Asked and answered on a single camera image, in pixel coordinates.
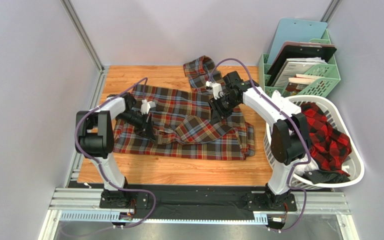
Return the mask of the brown blue red plaid shirt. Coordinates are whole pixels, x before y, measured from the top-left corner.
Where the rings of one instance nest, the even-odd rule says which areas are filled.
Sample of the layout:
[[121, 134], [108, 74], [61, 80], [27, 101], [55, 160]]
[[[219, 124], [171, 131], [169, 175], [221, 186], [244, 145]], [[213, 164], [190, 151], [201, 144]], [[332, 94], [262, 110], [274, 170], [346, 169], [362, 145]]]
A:
[[201, 56], [183, 65], [190, 91], [151, 85], [137, 85], [131, 95], [139, 110], [142, 99], [156, 104], [151, 111], [155, 140], [135, 133], [133, 125], [118, 120], [115, 124], [114, 152], [120, 154], [155, 155], [174, 158], [243, 161], [256, 153], [255, 129], [246, 122], [239, 107], [231, 116], [211, 124], [206, 89], [209, 77], [222, 83], [214, 61]]

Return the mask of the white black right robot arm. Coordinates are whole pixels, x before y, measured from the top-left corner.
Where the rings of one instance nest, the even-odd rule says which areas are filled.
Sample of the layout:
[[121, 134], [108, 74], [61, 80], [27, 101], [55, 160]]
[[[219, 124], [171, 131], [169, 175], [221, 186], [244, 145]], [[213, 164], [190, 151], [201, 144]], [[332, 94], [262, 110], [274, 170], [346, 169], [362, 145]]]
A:
[[272, 201], [286, 198], [291, 190], [293, 168], [308, 156], [311, 145], [308, 122], [301, 108], [282, 96], [269, 97], [252, 79], [242, 80], [236, 71], [223, 77], [225, 86], [207, 81], [210, 123], [216, 124], [231, 116], [240, 104], [250, 107], [269, 125], [270, 152], [275, 158], [266, 194]]

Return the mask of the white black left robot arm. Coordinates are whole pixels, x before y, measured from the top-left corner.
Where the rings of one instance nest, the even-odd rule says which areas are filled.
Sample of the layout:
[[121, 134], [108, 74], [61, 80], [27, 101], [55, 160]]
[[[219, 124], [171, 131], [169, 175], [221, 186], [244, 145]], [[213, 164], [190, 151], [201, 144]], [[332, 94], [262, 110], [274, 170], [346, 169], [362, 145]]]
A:
[[127, 191], [127, 179], [119, 170], [113, 154], [115, 148], [112, 121], [120, 119], [133, 126], [134, 133], [156, 141], [151, 109], [153, 101], [143, 99], [140, 110], [135, 110], [136, 99], [129, 93], [109, 95], [99, 106], [76, 114], [75, 149], [90, 159], [104, 182], [104, 189]]

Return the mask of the red white book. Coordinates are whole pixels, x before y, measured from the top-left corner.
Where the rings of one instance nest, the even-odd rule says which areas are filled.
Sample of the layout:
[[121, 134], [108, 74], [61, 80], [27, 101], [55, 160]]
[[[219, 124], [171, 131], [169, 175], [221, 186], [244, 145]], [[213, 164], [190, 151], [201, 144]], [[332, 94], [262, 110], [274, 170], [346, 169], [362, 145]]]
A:
[[295, 96], [304, 90], [307, 86], [322, 78], [317, 75], [296, 74], [293, 77], [288, 78], [288, 83], [285, 86], [282, 96], [290, 97]]

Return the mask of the white manual booklet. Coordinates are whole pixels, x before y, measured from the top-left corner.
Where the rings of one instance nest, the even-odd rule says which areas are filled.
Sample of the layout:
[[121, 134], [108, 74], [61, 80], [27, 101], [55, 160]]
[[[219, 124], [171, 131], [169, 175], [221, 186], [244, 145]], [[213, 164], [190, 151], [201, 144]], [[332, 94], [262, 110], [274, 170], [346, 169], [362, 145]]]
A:
[[280, 71], [277, 74], [273, 73], [271, 75], [275, 78], [270, 86], [283, 88], [289, 82], [289, 78], [294, 77], [296, 74], [304, 74], [318, 64], [327, 64], [327, 62], [320, 57], [287, 58]]

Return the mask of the pink clipboard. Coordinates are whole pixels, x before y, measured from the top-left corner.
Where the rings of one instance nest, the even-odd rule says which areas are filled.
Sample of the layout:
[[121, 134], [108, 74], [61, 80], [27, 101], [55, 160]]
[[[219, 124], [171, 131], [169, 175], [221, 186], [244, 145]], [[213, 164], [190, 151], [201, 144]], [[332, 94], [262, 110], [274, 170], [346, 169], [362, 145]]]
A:
[[298, 41], [285, 41], [280, 48], [282, 51], [287, 46], [295, 47], [314, 47], [314, 48], [335, 48], [334, 44], [314, 43], [314, 42], [298, 42]]

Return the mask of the white shirt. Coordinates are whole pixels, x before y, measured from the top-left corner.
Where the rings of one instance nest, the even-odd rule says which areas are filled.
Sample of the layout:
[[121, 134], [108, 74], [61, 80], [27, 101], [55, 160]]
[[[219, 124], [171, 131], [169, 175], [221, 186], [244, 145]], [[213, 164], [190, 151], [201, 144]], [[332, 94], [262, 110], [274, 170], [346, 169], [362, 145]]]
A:
[[[301, 113], [301, 110], [297, 105], [290, 102], [288, 99], [282, 97], [279, 91], [275, 91], [271, 96], [272, 101], [281, 109], [288, 110], [293, 114]], [[308, 164], [299, 164], [295, 167], [294, 173], [298, 176], [303, 176], [307, 172], [319, 170], [319, 166], [313, 158], [310, 158]]]

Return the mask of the green plastic file organizer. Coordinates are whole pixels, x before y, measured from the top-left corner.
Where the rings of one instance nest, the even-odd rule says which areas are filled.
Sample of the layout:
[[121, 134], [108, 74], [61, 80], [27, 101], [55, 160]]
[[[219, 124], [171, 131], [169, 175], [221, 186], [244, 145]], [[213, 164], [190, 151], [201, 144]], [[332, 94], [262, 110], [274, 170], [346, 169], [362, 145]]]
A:
[[[327, 30], [325, 30], [321, 38], [313, 38], [307, 42], [332, 44]], [[268, 57], [268, 54], [262, 54], [258, 63], [258, 74], [260, 82], [263, 83], [263, 89], [268, 95], [271, 95], [274, 91], [279, 91], [281, 94], [283, 94], [286, 86], [271, 87], [270, 85], [268, 85], [268, 81], [271, 77], [268, 74], [268, 70], [271, 68], [272, 65], [267, 63]], [[341, 80], [338, 65], [334, 55], [330, 60], [326, 62], [327, 64], [314, 65], [310, 70], [304, 73], [304, 75], [320, 76], [321, 78], [308, 85], [297, 95], [315, 95], [320, 97], [326, 97], [334, 89], [334, 87]]]

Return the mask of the light blue clipboard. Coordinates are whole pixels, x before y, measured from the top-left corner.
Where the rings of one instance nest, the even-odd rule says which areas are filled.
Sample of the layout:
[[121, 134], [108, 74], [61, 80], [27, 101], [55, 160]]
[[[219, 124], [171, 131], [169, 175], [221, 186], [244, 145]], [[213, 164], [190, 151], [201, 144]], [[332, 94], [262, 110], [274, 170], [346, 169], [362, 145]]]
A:
[[308, 42], [311, 39], [319, 39], [327, 26], [327, 22], [282, 18], [274, 34], [266, 63], [272, 64], [275, 61], [284, 42]]

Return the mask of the red black checked shirt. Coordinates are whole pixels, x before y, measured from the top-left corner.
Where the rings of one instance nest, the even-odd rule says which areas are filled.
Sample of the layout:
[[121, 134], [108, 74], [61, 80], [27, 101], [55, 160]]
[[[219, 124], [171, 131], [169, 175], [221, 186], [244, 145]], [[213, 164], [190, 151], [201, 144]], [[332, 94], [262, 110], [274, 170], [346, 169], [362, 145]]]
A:
[[319, 169], [349, 177], [350, 174], [342, 170], [343, 163], [352, 153], [349, 136], [335, 129], [316, 103], [304, 103], [300, 108], [307, 119], [311, 140], [309, 152]]

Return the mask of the dark grey garment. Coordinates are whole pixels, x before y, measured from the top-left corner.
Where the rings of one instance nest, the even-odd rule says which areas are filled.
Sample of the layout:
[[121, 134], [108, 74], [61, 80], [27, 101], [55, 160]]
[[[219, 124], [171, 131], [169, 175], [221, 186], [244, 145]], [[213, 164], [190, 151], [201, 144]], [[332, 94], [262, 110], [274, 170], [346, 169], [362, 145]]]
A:
[[341, 184], [351, 181], [347, 173], [320, 169], [306, 171], [301, 177], [313, 184]]

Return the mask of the black clipboard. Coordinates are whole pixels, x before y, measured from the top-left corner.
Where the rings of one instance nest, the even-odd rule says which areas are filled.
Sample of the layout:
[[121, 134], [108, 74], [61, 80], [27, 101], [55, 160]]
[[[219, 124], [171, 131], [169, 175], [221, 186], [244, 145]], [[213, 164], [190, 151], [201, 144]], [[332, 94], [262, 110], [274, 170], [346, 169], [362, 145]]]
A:
[[280, 73], [284, 63], [287, 59], [296, 58], [321, 58], [324, 61], [329, 61], [337, 48], [332, 44], [302, 44], [302, 45], [290, 45], [287, 44], [282, 47], [278, 56], [271, 64], [267, 74], [270, 75], [270, 79], [267, 84], [271, 87], [275, 85], [276, 76]]

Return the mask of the white laundry basket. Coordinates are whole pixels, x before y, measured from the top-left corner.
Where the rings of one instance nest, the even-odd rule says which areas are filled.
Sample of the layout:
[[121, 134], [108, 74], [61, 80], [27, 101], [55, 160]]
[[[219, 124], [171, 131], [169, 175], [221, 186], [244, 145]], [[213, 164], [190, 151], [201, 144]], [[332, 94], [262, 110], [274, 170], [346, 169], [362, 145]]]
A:
[[[350, 135], [343, 118], [338, 111], [338, 108], [327, 98], [316, 95], [294, 95], [289, 96], [287, 99], [300, 106], [305, 103], [315, 103], [327, 117], [327, 121], [332, 125], [335, 130], [338, 130], [347, 136]], [[275, 167], [276, 159], [274, 158], [271, 149], [271, 127], [267, 123], [265, 126], [264, 136], [264, 150], [267, 161], [270, 167]], [[306, 190], [319, 190], [322, 188], [344, 188], [357, 184], [364, 176], [365, 167], [363, 160], [356, 149], [353, 141], [351, 143], [351, 153], [346, 157], [345, 162], [341, 165], [341, 169], [349, 174], [349, 181], [342, 183], [312, 183], [310, 180], [303, 178], [301, 175], [294, 173], [291, 177], [291, 186], [296, 188], [303, 188]]]

